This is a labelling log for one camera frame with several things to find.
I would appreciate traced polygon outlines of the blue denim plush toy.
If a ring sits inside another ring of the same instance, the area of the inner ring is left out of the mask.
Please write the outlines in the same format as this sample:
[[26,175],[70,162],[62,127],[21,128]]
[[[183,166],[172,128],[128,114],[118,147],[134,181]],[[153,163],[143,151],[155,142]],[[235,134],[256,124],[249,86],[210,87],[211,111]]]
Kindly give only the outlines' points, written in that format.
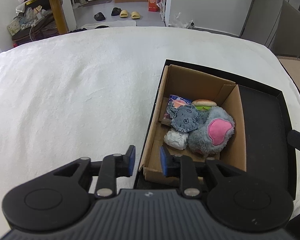
[[170,102],[166,111],[170,115],[171,126],[176,131],[189,133],[198,128],[199,111],[194,105],[190,104],[174,108]]

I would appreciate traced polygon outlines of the grey pink plush paw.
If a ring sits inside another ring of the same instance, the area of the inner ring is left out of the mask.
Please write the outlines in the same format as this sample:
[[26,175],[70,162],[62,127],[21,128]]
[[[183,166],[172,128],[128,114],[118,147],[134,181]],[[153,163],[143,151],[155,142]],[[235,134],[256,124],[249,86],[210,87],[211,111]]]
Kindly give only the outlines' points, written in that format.
[[198,128],[189,133],[188,146],[205,158],[220,154],[235,131],[233,118],[222,108],[200,112]]

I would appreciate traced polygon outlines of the grey upright panel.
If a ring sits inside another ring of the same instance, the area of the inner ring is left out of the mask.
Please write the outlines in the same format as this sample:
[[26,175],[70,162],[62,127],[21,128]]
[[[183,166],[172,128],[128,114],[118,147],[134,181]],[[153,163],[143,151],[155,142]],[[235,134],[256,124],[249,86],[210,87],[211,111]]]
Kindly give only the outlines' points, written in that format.
[[300,12],[283,1],[271,51],[275,55],[300,57]]

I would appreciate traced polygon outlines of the black tray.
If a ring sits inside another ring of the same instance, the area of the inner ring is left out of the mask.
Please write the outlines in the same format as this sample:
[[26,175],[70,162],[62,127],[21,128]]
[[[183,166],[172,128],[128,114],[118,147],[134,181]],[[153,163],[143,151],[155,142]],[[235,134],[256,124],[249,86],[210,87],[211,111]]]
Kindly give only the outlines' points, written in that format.
[[292,125],[283,93],[237,74],[175,60],[166,60],[162,70],[134,182],[136,189],[178,186],[178,179],[162,175],[159,157],[167,132],[161,120],[171,94],[217,102],[236,124],[221,161],[296,196],[296,152],[287,142]]

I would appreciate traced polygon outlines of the beige slipper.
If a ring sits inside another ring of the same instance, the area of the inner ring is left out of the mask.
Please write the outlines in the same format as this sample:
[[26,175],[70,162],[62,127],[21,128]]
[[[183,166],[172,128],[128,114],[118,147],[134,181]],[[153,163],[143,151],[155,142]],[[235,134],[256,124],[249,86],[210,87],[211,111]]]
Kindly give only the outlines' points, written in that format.
[[131,12],[131,18],[133,20],[139,20],[141,18],[141,15],[137,11]]
[[128,11],[127,11],[127,10],[122,10],[122,11],[120,12],[120,17],[121,17],[121,18],[128,18],[128,17],[129,17]]

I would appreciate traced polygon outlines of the clutter pile under table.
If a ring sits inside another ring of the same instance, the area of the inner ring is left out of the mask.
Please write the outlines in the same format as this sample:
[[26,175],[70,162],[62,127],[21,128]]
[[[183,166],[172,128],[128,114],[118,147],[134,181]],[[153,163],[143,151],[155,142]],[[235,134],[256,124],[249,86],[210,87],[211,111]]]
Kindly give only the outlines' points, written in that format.
[[7,30],[11,35],[13,48],[59,35],[52,10],[45,10],[41,5],[29,7],[24,13],[15,16]]

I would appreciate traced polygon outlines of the black slipper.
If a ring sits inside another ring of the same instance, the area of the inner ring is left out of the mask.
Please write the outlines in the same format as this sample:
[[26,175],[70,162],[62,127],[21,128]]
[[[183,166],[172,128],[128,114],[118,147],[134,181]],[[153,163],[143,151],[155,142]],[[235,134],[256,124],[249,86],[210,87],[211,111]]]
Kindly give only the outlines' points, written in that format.
[[113,7],[111,11],[111,16],[118,16],[121,14],[121,8]]
[[106,18],[102,12],[98,12],[97,14],[94,15],[94,19],[100,22],[100,21],[104,21]]

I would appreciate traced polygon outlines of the brown cardboard box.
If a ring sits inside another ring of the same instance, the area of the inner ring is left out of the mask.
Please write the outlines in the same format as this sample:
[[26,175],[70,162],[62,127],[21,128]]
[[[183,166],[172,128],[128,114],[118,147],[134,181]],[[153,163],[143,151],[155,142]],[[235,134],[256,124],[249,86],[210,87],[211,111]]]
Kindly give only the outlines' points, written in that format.
[[198,70],[167,64],[157,95],[139,172],[146,181],[175,185],[177,178],[164,176],[160,148],[165,139],[171,154],[194,161],[217,159],[247,170],[247,147],[242,97],[239,86],[230,80]]

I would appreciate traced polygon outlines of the orange cardboard box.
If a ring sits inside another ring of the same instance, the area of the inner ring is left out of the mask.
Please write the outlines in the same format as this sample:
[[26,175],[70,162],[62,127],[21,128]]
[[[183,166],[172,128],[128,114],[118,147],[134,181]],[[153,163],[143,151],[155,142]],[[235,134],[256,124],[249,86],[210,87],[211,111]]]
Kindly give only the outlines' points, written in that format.
[[159,10],[157,0],[148,0],[148,10],[149,12],[157,12]]

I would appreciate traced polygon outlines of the white soft ball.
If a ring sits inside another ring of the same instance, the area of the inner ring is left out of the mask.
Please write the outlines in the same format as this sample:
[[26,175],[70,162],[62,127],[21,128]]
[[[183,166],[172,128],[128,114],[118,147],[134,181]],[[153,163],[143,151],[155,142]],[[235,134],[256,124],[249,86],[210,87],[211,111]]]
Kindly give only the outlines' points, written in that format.
[[178,150],[185,150],[188,145],[188,133],[178,132],[171,128],[164,136],[164,143]]

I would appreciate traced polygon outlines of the yellow side table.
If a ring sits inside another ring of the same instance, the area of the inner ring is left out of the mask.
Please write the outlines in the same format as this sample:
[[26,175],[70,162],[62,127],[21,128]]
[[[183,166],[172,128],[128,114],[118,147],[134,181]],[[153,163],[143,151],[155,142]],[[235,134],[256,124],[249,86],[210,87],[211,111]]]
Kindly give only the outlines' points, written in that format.
[[[30,5],[36,1],[38,0],[27,0],[25,4]],[[71,0],[49,0],[49,3],[59,35],[67,34],[77,28]]]

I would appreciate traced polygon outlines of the blue Vinda tissue pack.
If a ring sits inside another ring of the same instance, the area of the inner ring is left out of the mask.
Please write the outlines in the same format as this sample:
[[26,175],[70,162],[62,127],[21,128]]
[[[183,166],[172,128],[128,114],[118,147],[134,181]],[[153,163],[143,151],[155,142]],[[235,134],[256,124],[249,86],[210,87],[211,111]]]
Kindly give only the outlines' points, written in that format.
[[172,103],[174,108],[179,108],[180,106],[190,105],[192,103],[191,100],[182,98],[181,96],[171,94],[168,98],[168,102]]

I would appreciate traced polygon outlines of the plush hamburger toy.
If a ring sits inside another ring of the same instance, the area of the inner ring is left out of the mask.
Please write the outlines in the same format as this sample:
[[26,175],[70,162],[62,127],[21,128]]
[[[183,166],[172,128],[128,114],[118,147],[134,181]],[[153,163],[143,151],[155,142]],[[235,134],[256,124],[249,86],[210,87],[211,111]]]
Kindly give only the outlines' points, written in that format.
[[217,106],[217,103],[215,103],[214,101],[206,99],[194,100],[192,104],[198,111],[207,111],[210,110],[212,107]]

